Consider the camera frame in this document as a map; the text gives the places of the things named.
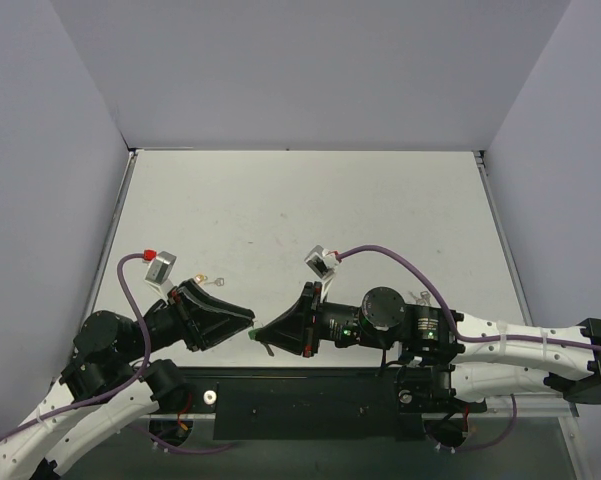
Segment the silver key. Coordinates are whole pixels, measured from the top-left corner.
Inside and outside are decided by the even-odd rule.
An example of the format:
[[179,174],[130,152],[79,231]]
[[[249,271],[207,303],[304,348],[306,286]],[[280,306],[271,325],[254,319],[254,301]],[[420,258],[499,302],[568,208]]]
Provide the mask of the silver key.
[[225,284],[225,280],[223,277],[218,277],[214,280],[209,280],[205,282],[206,285],[215,285],[218,287],[222,287]]
[[262,345],[262,346],[265,348],[265,350],[266,350],[266,352],[267,352],[267,355],[268,355],[269,357],[272,357],[272,358],[273,358],[273,357],[275,357],[275,354],[274,354],[274,352],[273,352],[273,350],[272,350],[271,346],[270,346],[268,343],[261,342],[261,345]]

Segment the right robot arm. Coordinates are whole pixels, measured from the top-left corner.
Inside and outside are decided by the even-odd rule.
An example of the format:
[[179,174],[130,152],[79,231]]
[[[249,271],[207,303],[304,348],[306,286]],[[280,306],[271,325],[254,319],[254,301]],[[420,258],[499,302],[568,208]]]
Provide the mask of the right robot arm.
[[423,374],[425,396],[439,409],[519,393],[601,405],[600,319],[557,329],[510,324],[409,304],[389,287],[375,287],[360,305],[350,306],[327,301],[314,282],[250,337],[304,358],[315,356],[322,342],[382,352],[397,347],[400,394],[413,394],[410,385]]

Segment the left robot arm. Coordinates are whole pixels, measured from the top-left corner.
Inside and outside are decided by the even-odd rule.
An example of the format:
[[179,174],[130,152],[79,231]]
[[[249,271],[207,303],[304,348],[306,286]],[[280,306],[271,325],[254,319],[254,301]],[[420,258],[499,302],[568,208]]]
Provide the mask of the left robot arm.
[[215,347],[249,328],[255,314],[187,280],[144,314],[144,324],[101,310],[74,339],[75,353],[49,393],[0,440],[0,479],[58,479],[89,450],[136,419],[159,410],[181,412],[193,390],[170,359],[146,354],[183,342]]

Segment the silver keys bunch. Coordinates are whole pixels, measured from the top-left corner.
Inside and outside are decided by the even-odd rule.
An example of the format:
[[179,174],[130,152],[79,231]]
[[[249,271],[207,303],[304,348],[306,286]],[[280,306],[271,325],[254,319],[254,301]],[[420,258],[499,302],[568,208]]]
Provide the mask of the silver keys bunch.
[[412,301],[416,305],[420,305],[420,306],[430,306],[431,305],[431,294],[428,291],[422,291],[419,294],[415,294],[414,292],[410,291],[409,296],[411,297]]

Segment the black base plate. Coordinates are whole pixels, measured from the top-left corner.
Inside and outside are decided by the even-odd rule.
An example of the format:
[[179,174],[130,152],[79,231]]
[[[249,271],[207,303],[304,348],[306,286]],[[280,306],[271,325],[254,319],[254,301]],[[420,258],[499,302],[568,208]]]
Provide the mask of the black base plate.
[[183,367],[190,391],[157,418],[211,419],[218,441],[421,440],[460,434],[464,414],[484,401],[460,400],[447,369],[377,367]]

